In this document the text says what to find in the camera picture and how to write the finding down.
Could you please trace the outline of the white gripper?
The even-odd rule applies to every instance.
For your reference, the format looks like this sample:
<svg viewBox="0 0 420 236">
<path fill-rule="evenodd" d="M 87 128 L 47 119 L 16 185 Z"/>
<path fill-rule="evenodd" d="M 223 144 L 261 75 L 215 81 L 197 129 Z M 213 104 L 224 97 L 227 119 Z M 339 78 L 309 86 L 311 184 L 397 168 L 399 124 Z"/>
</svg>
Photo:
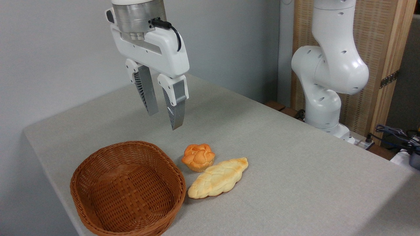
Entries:
<svg viewBox="0 0 420 236">
<path fill-rule="evenodd" d="M 150 69 L 161 73 L 162 87 L 172 130 L 183 125 L 185 101 L 189 99 L 186 76 L 190 68 L 183 42 L 172 29 L 155 27 L 153 20 L 166 19 L 164 8 L 110 8 L 106 18 L 125 62 L 129 80 L 136 86 L 150 116 L 158 112 Z"/>
</svg>

